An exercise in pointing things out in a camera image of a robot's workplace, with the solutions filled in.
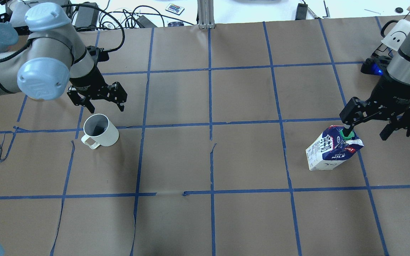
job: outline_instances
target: tiled table surface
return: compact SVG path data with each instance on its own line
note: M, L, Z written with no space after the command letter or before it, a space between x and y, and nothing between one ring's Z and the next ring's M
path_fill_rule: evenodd
M361 154L332 171L304 152L369 96L360 65L389 19L126 31L98 65L128 93L124 112L94 102L119 128L111 147L80 143L90 113L66 95L0 97L7 255L410 255L410 138L362 124Z

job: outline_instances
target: metal bracket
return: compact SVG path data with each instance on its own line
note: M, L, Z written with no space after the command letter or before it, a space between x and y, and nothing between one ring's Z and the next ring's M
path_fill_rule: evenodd
M197 0L197 11L199 14L199 28L215 28L213 0Z

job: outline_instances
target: milk carton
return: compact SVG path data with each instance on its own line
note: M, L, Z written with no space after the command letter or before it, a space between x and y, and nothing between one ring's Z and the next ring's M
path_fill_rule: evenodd
M306 149L309 170L333 170L363 148L362 140L353 131L345 137L343 128L338 125L328 127Z

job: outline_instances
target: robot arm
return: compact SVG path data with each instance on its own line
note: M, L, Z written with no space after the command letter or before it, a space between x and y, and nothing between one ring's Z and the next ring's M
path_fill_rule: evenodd
M108 85L96 66L108 57L99 56L99 48L85 47L59 5L36 5L25 19L34 33L19 54L0 54L0 95L23 91L35 99L55 99L70 81L67 94L75 105L93 113L90 100L105 99L124 110L126 92L118 82Z
M361 71L374 74L375 69L382 76L371 96L366 101L352 97L340 113L345 124L343 135L348 136L356 125L375 119L389 121L380 133L383 140L401 128L410 136L410 33L395 57L369 58Z

